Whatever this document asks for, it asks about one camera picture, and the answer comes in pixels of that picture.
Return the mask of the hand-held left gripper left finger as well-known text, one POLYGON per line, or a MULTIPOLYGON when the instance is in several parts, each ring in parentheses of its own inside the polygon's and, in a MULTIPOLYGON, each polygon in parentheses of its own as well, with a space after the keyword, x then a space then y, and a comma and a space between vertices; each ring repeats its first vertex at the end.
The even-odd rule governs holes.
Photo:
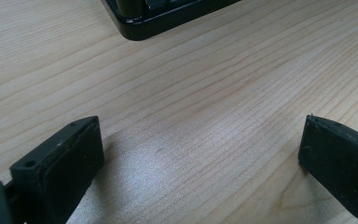
POLYGON ((99 118, 76 120, 10 167, 27 224, 65 224, 103 167, 99 118))

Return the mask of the red and black shoe rack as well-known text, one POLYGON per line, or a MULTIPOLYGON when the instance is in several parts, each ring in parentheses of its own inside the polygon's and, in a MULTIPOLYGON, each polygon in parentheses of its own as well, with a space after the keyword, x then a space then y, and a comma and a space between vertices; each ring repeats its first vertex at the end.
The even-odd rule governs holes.
POLYGON ((119 32, 145 40, 240 0, 101 0, 119 32))

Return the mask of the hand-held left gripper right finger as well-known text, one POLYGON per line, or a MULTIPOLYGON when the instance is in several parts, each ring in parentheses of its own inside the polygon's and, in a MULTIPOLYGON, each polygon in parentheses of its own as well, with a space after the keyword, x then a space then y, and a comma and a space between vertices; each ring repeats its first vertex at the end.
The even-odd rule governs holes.
POLYGON ((298 162, 358 218, 358 132, 308 115, 298 162))

